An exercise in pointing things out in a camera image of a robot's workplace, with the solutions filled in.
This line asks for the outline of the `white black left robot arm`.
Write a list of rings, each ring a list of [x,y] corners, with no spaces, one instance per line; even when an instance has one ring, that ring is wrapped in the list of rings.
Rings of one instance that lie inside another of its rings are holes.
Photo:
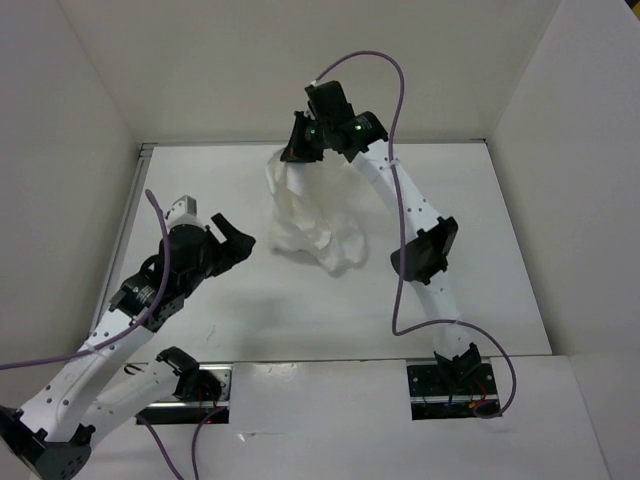
[[[34,397],[1,409],[1,440],[40,479],[72,479],[95,447],[148,405],[199,391],[217,399],[219,381],[178,347],[158,353],[128,380],[107,385],[126,361],[177,314],[205,280],[245,261],[255,239],[222,214],[212,218],[224,238],[193,215],[168,224],[156,254],[121,284],[96,329],[88,355],[67,363]]]

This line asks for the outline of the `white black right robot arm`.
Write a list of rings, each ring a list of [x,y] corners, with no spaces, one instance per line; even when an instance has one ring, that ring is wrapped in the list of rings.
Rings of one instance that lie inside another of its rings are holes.
[[[307,109],[294,113],[280,160],[308,165],[332,151],[365,176],[385,205],[399,210],[400,247],[390,255],[399,283],[414,287],[429,325],[461,324],[447,274],[455,218],[429,204],[392,152],[391,134],[374,113],[357,114],[339,82],[312,83],[305,92]]]

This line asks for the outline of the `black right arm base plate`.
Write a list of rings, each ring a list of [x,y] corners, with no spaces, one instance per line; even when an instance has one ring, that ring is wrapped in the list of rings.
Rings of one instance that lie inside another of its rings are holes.
[[[482,363],[452,393],[435,363],[409,364],[406,370],[414,421],[473,418],[476,414],[493,415],[501,408],[489,363]]]

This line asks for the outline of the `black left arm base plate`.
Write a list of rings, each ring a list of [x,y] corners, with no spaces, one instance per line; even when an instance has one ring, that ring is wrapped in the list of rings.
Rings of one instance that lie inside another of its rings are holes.
[[[231,364],[204,364],[195,386],[184,397],[166,397],[139,415],[151,425],[196,426],[203,419],[206,424],[227,424],[232,373]]]

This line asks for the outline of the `white fabric skirt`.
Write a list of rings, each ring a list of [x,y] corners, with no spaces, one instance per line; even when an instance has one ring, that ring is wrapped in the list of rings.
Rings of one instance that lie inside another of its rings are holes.
[[[362,267],[368,245],[348,206],[347,166],[334,154],[316,163],[285,163],[283,153],[276,150],[265,167],[272,200],[270,250],[317,264],[331,276]]]

